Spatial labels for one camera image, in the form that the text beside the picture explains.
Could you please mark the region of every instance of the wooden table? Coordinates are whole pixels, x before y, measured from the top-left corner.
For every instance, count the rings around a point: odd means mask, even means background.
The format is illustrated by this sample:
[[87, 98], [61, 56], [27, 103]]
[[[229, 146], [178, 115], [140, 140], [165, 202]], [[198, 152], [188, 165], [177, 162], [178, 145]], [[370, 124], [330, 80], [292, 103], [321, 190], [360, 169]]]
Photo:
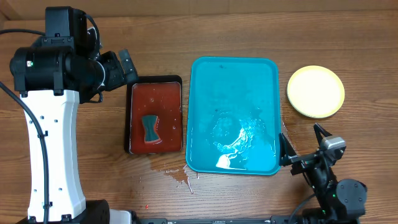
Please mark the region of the wooden table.
[[[298, 152], [310, 153], [317, 147], [314, 122], [344, 137], [348, 147], [333, 170], [338, 179], [358, 179], [368, 186], [363, 223], [396, 223], [398, 11], [123, 17], [96, 22], [102, 52], [127, 48], [140, 75], [182, 77], [184, 127], [190, 69], [196, 58], [273, 60], [279, 67], [282, 117]], [[44, 21], [6, 22], [5, 28], [44, 30]], [[35, 38], [0, 36], [0, 80], [9, 88], [13, 88], [11, 57]], [[303, 117], [287, 100], [289, 77], [306, 65], [333, 70], [345, 86], [344, 105], [331, 118]], [[303, 177], [292, 177], [289, 167], [272, 177], [197, 175], [185, 167], [184, 150], [126, 154], [125, 92], [126, 87], [107, 92], [103, 103], [81, 105], [78, 111], [79, 171], [87, 199], [104, 198], [112, 208], [135, 210], [140, 217], [238, 218], [287, 215], [311, 194]], [[29, 205], [29, 143], [21, 108], [2, 91], [0, 99], [0, 222], [12, 223], [26, 216]], [[315, 206], [316, 200], [307, 205]]]

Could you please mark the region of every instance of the teal tray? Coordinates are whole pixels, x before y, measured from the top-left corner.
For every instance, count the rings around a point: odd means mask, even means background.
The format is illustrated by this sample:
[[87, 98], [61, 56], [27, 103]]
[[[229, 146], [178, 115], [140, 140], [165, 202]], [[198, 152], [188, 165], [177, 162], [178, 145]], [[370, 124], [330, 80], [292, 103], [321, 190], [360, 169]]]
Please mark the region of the teal tray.
[[192, 65], [187, 164], [197, 172], [274, 175], [280, 169], [276, 64], [201, 57]]

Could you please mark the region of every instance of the sponge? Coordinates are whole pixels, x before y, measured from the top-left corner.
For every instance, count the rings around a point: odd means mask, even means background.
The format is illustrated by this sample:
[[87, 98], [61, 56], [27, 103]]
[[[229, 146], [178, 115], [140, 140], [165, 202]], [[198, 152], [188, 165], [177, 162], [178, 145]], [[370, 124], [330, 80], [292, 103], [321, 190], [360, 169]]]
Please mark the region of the sponge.
[[142, 117], [142, 125], [145, 130], [145, 143], [158, 143], [162, 140], [157, 134], [157, 126], [159, 124], [159, 117], [156, 115], [145, 115]]

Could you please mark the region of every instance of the yellow plate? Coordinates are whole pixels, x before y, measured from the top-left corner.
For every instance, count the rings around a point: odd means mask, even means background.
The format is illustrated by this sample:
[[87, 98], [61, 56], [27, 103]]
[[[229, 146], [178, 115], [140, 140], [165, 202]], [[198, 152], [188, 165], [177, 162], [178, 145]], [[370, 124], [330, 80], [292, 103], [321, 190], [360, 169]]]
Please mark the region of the yellow plate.
[[287, 97], [300, 113], [311, 118], [326, 118], [344, 102], [344, 86], [331, 70], [311, 65], [297, 70], [287, 84]]

